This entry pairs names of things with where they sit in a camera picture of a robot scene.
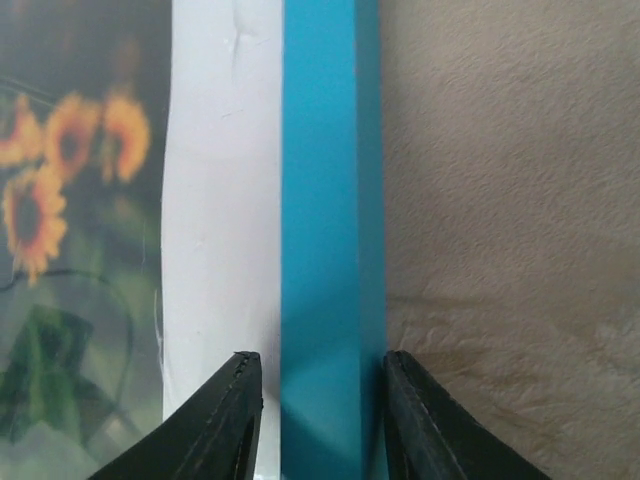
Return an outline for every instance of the blue plastic piece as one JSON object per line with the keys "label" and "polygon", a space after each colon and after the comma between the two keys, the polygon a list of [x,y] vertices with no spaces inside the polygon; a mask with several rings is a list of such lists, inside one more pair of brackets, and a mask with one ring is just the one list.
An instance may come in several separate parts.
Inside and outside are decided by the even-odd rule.
{"label": "blue plastic piece", "polygon": [[281,405],[289,480],[386,475],[377,9],[373,0],[285,2]]}

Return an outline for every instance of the black clamp jaw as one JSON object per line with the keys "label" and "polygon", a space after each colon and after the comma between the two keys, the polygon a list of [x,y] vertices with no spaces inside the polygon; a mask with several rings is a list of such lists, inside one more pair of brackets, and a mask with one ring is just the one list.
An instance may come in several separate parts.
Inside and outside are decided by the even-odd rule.
{"label": "black clamp jaw", "polygon": [[260,355],[233,355],[156,430],[94,480],[253,479],[262,415]]}
{"label": "black clamp jaw", "polygon": [[480,425],[409,353],[384,359],[391,480],[549,477]]}

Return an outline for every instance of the beige carpet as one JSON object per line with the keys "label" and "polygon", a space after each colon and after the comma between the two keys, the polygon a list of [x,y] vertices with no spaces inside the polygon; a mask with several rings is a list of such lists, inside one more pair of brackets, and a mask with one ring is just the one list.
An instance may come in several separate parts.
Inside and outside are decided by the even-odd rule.
{"label": "beige carpet", "polygon": [[640,2],[381,21],[392,347],[553,478],[640,478]]}

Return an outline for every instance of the sunflower print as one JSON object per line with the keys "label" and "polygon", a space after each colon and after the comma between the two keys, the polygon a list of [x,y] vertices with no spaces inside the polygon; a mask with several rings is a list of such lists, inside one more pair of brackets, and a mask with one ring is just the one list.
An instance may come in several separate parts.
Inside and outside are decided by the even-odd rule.
{"label": "sunflower print", "polygon": [[70,183],[87,165],[100,123],[100,105],[72,93],[49,116],[44,155],[63,183]]}
{"label": "sunflower print", "polygon": [[29,97],[20,94],[0,111],[0,166],[36,160],[41,153],[42,129],[29,107]]}
{"label": "sunflower print", "polygon": [[115,171],[120,181],[128,183],[142,168],[151,143],[142,106],[126,95],[111,95],[105,105],[103,128],[103,179],[110,182]]}
{"label": "sunflower print", "polygon": [[49,259],[58,258],[67,231],[60,216],[66,206],[61,188],[55,170],[45,165],[9,180],[4,190],[2,208],[14,270],[26,270],[29,285],[46,272]]}

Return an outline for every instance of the floral picture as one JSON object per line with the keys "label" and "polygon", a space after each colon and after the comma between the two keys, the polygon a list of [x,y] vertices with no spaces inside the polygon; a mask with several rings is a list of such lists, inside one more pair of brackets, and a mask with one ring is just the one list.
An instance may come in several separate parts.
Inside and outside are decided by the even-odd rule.
{"label": "floral picture", "polygon": [[170,0],[0,2],[0,479],[162,421]]}

